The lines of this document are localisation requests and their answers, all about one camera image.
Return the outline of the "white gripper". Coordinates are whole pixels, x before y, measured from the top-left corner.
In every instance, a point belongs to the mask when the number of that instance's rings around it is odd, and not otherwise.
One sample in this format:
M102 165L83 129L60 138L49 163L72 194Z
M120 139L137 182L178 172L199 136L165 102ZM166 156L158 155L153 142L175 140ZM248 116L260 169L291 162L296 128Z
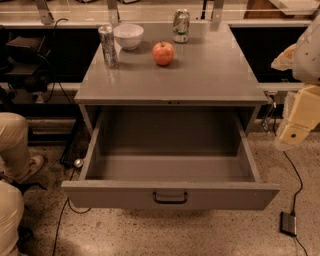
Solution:
M271 63L276 70L293 67L293 77L301 82L320 84L320 19L314 19L292 44ZM289 92L285 98L283 120L274 140L280 151L291 150L301 144L320 123L320 87L305 86L298 92Z

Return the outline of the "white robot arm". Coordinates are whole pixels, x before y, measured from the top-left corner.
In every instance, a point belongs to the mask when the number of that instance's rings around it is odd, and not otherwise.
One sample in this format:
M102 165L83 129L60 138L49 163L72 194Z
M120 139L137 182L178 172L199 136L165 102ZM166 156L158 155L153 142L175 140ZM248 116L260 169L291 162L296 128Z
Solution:
M278 150L286 151L302 143L320 123L320 15L298 38L297 42L278 55L271 67L291 70L304 87L285 98L283 120L274 142Z

